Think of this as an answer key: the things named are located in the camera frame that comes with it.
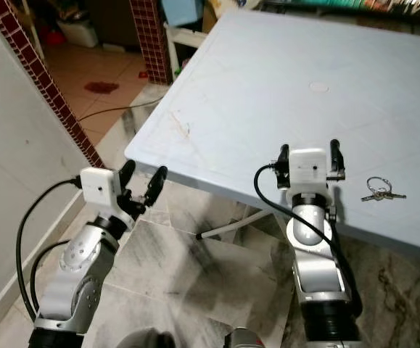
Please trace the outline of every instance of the white pipe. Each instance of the white pipe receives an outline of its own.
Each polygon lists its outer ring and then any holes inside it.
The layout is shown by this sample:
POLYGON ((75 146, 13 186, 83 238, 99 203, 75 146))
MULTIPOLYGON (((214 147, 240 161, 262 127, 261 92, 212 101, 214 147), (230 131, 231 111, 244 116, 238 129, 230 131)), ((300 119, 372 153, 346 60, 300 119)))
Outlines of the white pipe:
POLYGON ((271 214, 271 212, 266 212, 264 210, 261 210, 261 211, 256 212, 255 214, 253 214, 253 215, 251 215, 251 216, 249 216, 245 219, 237 221, 236 223, 232 223, 230 225, 223 226, 223 227, 220 227, 220 228, 215 228, 214 230, 211 230, 211 231, 208 231, 208 232, 203 232, 201 234, 201 237, 202 238, 208 238, 208 237, 211 237, 211 236, 216 236, 217 234, 233 231, 233 230, 236 230, 238 228, 244 227, 244 226, 248 225, 249 223, 252 223, 256 220, 264 218, 265 216, 268 216, 270 214, 271 214))

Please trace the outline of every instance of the keys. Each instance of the keys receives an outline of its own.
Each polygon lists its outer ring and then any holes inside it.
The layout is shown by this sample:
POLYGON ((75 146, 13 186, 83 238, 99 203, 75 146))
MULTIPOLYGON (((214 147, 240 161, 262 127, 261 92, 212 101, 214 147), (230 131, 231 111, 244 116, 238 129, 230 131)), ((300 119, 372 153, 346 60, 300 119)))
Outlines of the keys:
POLYGON ((367 180, 366 185, 368 186, 369 191, 372 192, 372 195, 363 197, 361 199, 362 202, 367 202, 367 201, 371 201, 371 200, 382 201, 383 199, 394 199, 394 198, 405 199, 406 198, 405 194, 394 194, 392 192, 392 184, 390 183, 390 181, 388 181, 387 179, 384 179, 384 178, 380 178, 379 176, 370 177, 367 180), (370 184, 371 180, 380 180, 383 183, 385 183, 385 185, 387 187, 379 187, 378 189, 375 189, 370 184))
POLYGON ((405 194, 394 194, 391 191, 386 191, 386 192, 376 192, 375 194, 372 194, 371 196, 366 196, 363 197, 361 199, 362 202, 367 202, 367 201, 371 201, 371 200, 376 200, 376 201, 382 201, 383 199, 394 199, 394 198, 402 198, 405 199, 406 195, 405 194))

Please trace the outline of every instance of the cable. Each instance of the cable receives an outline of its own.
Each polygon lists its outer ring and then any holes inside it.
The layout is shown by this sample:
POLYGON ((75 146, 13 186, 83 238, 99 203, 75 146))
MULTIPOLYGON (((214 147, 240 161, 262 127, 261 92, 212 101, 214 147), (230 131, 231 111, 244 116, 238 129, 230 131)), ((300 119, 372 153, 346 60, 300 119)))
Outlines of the cable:
POLYGON ((362 312, 363 312, 363 303, 361 301, 360 294, 358 293, 357 287, 356 287, 356 281, 355 276, 353 275, 352 269, 350 267, 350 264, 348 263, 347 259, 342 253, 342 250, 335 244, 332 240, 327 238, 324 233, 322 233, 319 229, 317 229, 314 225, 309 223, 307 220, 305 220, 303 217, 295 214, 293 211, 286 207, 282 207, 279 204, 276 204, 269 199, 267 199, 260 191, 260 187, 258 185, 258 178, 260 177, 261 172, 263 172, 266 169, 273 168, 274 165, 264 165, 260 169, 257 170, 255 177, 253 178, 253 186, 255 187, 255 191, 257 195, 261 198, 263 202, 265 202, 270 207, 278 210, 279 212, 283 212, 285 215, 290 216, 291 218, 294 218, 297 221, 300 221, 301 223, 305 224, 307 227, 309 227, 311 230, 313 230, 314 233, 316 233, 321 239, 323 239, 331 248, 333 253, 335 254, 335 257, 337 258, 337 261, 339 265, 341 266, 342 272, 344 273, 344 276, 350 285, 351 291, 352 291, 352 310, 354 316, 357 318, 362 312))
POLYGON ((34 203, 29 207, 28 211, 24 214, 22 217, 20 227, 18 228, 17 237, 16 237, 16 273, 18 278, 18 286, 20 287, 21 297, 24 301, 24 305, 26 307, 26 310, 28 311, 28 314, 30 316, 30 319, 34 321, 36 319, 36 313, 34 312, 34 309, 29 301, 29 296, 25 288, 25 282, 24 282, 24 276, 22 274, 22 262, 21 262, 21 238, 22 238, 22 230, 24 228, 24 225, 26 224, 27 219, 29 218, 29 215, 32 213, 34 208, 36 208, 37 204, 47 195, 50 193, 50 191, 53 191, 55 188, 66 185, 68 183, 71 183, 73 185, 78 185, 78 178, 73 178, 69 180, 60 181, 59 183, 55 183, 54 185, 50 186, 47 190, 45 190, 42 195, 40 195, 39 198, 37 198, 34 203))
POLYGON ((331 226, 332 230, 332 241, 334 241, 335 245, 342 250, 342 247, 340 246, 339 234, 337 233, 337 227, 335 226, 335 221, 329 221, 329 225, 331 226))
POLYGON ((33 300, 33 306, 34 306, 35 312, 38 312, 38 301, 37 301, 37 294, 36 294, 36 272, 37 272, 38 264, 47 252, 49 252, 55 247, 58 247, 59 245, 66 244, 69 241, 70 241, 69 239, 65 239, 64 241, 59 241, 58 243, 49 245, 47 248, 39 252, 39 254, 37 255, 37 258, 34 260, 33 267, 30 269, 29 287, 30 287, 30 298, 33 300))
POLYGON ((146 107, 147 105, 151 105, 154 104, 156 102, 159 102, 161 99, 163 99, 163 97, 160 97, 158 99, 155 99, 154 101, 149 101, 148 103, 143 103, 143 104, 138 104, 138 105, 129 105, 128 107, 113 107, 111 109, 105 109, 105 110, 101 110, 101 111, 97 111, 97 112, 92 112, 91 114, 88 114, 84 117, 81 117, 78 122, 80 121, 84 121, 86 118, 98 115, 98 114, 102 114, 103 112, 109 112, 109 111, 115 111, 115 110, 127 110, 127 109, 133 109, 135 107, 146 107))

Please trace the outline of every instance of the red brick tile column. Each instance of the red brick tile column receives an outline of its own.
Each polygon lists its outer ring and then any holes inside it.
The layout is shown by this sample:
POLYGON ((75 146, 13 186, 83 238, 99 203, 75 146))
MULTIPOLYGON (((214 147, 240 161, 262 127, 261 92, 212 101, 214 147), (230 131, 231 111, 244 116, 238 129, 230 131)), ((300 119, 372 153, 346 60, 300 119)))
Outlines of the red brick tile column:
POLYGON ((158 0, 129 0, 129 2, 149 81, 170 84, 173 79, 166 34, 158 12, 158 0))
POLYGON ((22 66, 33 79, 37 89, 73 138, 87 160, 94 167, 104 167, 94 145, 84 133, 81 124, 63 98, 44 63, 32 47, 15 14, 7 1, 0 0, 0 31, 21 61, 22 66))

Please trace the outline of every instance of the tiled floor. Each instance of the tiled floor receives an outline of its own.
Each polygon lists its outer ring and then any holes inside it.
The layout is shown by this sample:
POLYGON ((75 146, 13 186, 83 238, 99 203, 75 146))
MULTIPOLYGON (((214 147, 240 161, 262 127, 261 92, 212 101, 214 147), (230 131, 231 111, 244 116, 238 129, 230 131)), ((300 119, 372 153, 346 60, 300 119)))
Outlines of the tiled floor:
MULTIPOLYGON (((154 100, 165 90, 147 85, 137 102, 154 100)), ((107 165, 122 165, 124 146, 152 109, 125 112, 113 125, 98 145, 107 165)), ((137 173, 129 187, 141 194, 148 180, 137 173)), ((154 207, 121 239, 83 347, 114 348, 130 333, 155 327, 171 332, 178 348, 215 348, 234 326, 256 331, 267 348, 304 347, 292 253, 274 216, 221 241, 194 237, 239 219, 242 212, 239 203, 167 181, 154 207)), ((63 238, 94 216, 84 207, 63 238)), ((341 245, 363 298, 357 323, 367 347, 420 347, 420 260, 351 238, 344 237, 341 245)), ((39 294, 58 257, 59 249, 39 270, 39 294)), ((26 347, 31 331, 18 299, 0 324, 0 348, 26 347)))
MULTIPOLYGON (((146 78, 139 78, 139 72, 145 71, 141 53, 87 49, 69 43, 47 46, 44 51, 49 72, 78 119, 103 109, 127 107, 147 83, 146 78), (95 94, 84 88, 89 82, 100 81, 120 86, 111 94, 95 94)), ((97 145, 122 113, 105 112, 82 121, 81 125, 97 145)))

